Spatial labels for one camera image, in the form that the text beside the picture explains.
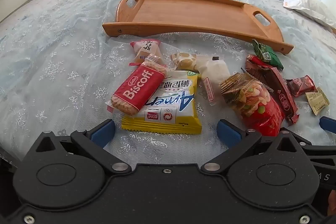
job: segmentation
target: tray handle hole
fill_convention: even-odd
[[[262,14],[256,14],[254,16],[264,26],[268,26],[271,24],[271,22],[269,22]]]

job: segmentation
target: red package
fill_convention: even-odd
[[[261,82],[247,73],[236,73],[220,86],[225,102],[241,115],[248,128],[263,136],[278,135],[284,114]]]
[[[254,55],[248,55],[245,67],[249,74],[274,90],[271,96],[284,112],[286,119],[290,124],[296,123],[299,118],[299,114],[296,113],[298,108],[278,69]]]
[[[308,75],[306,75],[305,77],[290,79],[286,81],[287,86],[289,86],[289,89],[295,97],[298,97],[306,92],[317,91],[313,80]]]

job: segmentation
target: red snack bag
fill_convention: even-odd
[[[278,103],[290,124],[297,122],[299,114],[293,97],[277,68],[261,61],[255,55],[248,55],[245,63],[246,71],[274,90],[271,96]]]
[[[287,86],[289,86],[289,89],[295,97],[298,97],[306,92],[317,91],[313,80],[308,75],[286,81]]]
[[[263,136],[278,135],[284,114],[261,82],[248,73],[236,73],[220,87],[225,102],[242,116],[247,127]]]
[[[112,95],[112,106],[127,115],[135,115],[153,95],[167,74],[158,64],[159,57],[150,54]]]

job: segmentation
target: snack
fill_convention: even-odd
[[[264,136],[279,133],[284,114],[268,90],[248,73],[236,73],[221,84],[222,95],[248,128]]]
[[[314,82],[308,75],[306,75],[305,77],[290,79],[286,81],[287,86],[295,97],[298,97],[301,94],[310,91],[316,92]]]
[[[166,77],[167,69],[150,54],[112,95],[112,106],[127,115],[135,115]]]
[[[133,117],[124,116],[121,128],[154,133],[200,134],[195,93],[198,75],[171,71],[144,107]]]
[[[196,63],[208,95],[208,101],[213,106],[223,100],[220,84],[230,77],[230,72],[224,60],[219,60],[219,57],[197,57]]]
[[[163,65],[162,54],[159,48],[161,41],[156,39],[141,39],[131,42],[136,57],[129,66],[139,66],[147,56],[154,54],[159,57],[159,64]]]
[[[247,56],[245,67],[249,74],[273,89],[274,92],[271,95],[285,113],[288,122],[296,123],[299,118],[299,114],[296,113],[298,108],[278,69],[262,62],[255,55]]]
[[[317,92],[306,92],[308,103],[315,115],[317,115],[324,107],[330,104],[328,98],[321,88],[318,87],[316,90]]]
[[[191,70],[198,73],[196,68],[196,54],[179,52],[170,56],[176,70]]]
[[[261,59],[261,61],[270,64],[273,67],[277,67],[280,70],[284,69],[279,58],[270,46],[258,43],[255,39],[253,39],[253,49],[256,55]]]

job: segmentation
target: yellow snack package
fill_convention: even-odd
[[[121,128],[154,133],[200,134],[195,93],[198,74],[171,71],[137,115],[125,115]]]

